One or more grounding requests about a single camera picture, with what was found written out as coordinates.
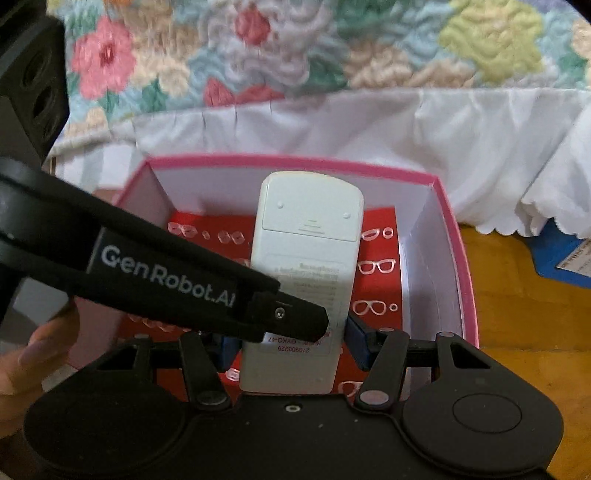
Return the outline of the person's left hand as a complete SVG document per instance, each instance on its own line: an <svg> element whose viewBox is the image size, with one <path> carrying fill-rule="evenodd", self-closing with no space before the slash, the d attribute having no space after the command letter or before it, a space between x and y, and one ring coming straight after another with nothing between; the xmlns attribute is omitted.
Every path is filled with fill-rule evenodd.
<svg viewBox="0 0 591 480"><path fill-rule="evenodd" d="M70 300L26 346L1 356L1 438L22 427L26 411L43 395L42 382L67 362L78 334L79 313Z"/></svg>

